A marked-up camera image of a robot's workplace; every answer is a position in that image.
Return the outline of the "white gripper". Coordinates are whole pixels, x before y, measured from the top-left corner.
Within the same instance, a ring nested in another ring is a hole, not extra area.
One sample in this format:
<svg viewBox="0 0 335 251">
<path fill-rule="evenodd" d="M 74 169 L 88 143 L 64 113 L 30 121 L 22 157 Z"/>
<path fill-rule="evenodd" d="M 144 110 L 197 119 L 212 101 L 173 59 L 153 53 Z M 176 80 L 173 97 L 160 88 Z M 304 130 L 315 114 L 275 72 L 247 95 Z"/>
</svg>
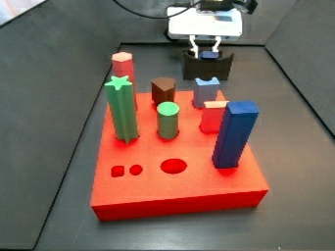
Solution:
<svg viewBox="0 0 335 251">
<path fill-rule="evenodd" d="M 172 39 L 186 39 L 190 44 L 189 51 L 198 57 L 198 46 L 194 36 L 200 39 L 214 36 L 212 52 L 219 52 L 221 40 L 235 41 L 241 35 L 241 16 L 236 9 L 227 12 L 205 13 L 189 8 L 168 7 L 166 34 Z"/>
</svg>

